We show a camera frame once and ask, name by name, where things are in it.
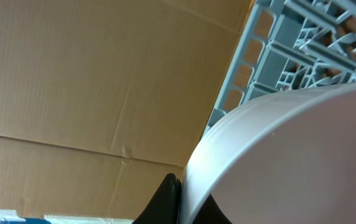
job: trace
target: white container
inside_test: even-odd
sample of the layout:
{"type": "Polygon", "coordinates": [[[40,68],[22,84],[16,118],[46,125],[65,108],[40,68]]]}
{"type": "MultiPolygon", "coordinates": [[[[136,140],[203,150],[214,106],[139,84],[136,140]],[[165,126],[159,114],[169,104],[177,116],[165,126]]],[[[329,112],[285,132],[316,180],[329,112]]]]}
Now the white container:
{"type": "Polygon", "coordinates": [[[232,223],[356,223],[356,83],[273,93],[227,114],[189,160],[181,224],[210,193],[232,223]]]}

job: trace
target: corrugated cardboard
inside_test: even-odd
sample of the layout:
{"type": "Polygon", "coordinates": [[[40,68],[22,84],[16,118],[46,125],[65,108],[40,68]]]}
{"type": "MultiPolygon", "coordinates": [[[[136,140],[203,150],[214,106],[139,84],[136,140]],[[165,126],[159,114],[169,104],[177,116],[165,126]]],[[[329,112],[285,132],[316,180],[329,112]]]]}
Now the corrugated cardboard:
{"type": "Polygon", "coordinates": [[[249,3],[0,0],[0,208],[136,218],[199,141],[249,3]]]}

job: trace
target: cardboard box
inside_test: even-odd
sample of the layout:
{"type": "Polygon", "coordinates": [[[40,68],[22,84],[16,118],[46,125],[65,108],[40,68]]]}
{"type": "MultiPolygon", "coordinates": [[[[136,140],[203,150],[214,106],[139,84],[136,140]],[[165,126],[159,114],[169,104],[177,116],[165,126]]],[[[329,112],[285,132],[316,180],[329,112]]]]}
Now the cardboard box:
{"type": "Polygon", "coordinates": [[[0,0],[0,209],[136,218],[198,143],[249,3],[0,0]]]}

